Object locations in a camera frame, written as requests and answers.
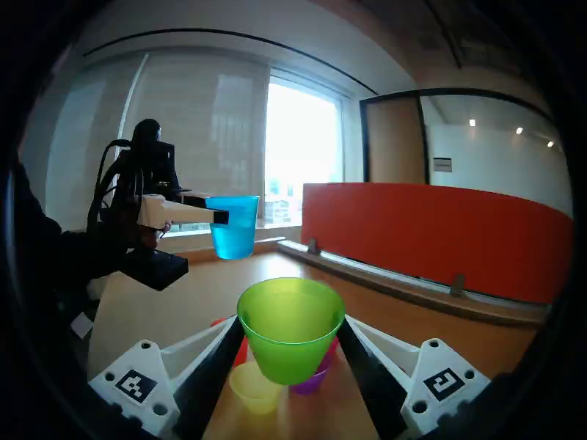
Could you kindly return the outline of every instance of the window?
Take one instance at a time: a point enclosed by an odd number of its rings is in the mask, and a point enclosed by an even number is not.
[[[265,223],[301,224],[304,183],[343,179],[340,101],[271,77],[265,140]]]

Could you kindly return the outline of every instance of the window sill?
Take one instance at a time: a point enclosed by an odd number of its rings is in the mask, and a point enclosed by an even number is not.
[[[301,227],[301,223],[297,222],[289,222],[289,223],[271,223],[265,224],[264,220],[259,219],[257,221],[257,225],[255,230],[272,230],[272,229],[281,229],[281,228],[289,228],[289,227]],[[168,232],[163,236],[161,239],[164,241],[166,238],[179,238],[179,237],[192,237],[194,235],[210,235],[211,230],[196,230],[196,231],[177,231],[177,232]]]

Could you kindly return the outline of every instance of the ceiling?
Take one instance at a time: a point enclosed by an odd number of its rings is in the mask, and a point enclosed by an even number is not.
[[[532,82],[510,42],[466,0],[355,0],[403,41],[443,51],[457,67],[482,65]]]

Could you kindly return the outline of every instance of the red partition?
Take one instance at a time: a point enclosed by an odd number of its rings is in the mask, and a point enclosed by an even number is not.
[[[551,303],[572,252],[572,220],[502,194],[397,183],[304,185],[302,242],[467,290]]]

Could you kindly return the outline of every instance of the cable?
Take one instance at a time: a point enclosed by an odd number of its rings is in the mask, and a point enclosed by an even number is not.
[[[128,147],[130,146],[130,142],[127,141],[126,139],[116,139],[115,141],[110,142],[106,148],[104,149],[104,153],[102,153],[102,160],[100,161],[100,167],[98,168],[98,176],[96,177],[96,185],[94,187],[94,196],[96,197],[98,194],[98,187],[100,186],[100,182],[102,179],[102,171],[104,168],[104,162],[106,162],[106,155],[108,154],[108,150],[110,150],[111,147],[113,146],[117,146],[117,147]]]
[[[116,188],[118,188],[118,185],[114,185],[114,186],[112,186],[111,188],[108,188],[108,191],[106,191],[106,192],[104,193],[104,196],[106,196],[107,194],[109,194],[109,193],[113,192],[113,190],[115,190]]]

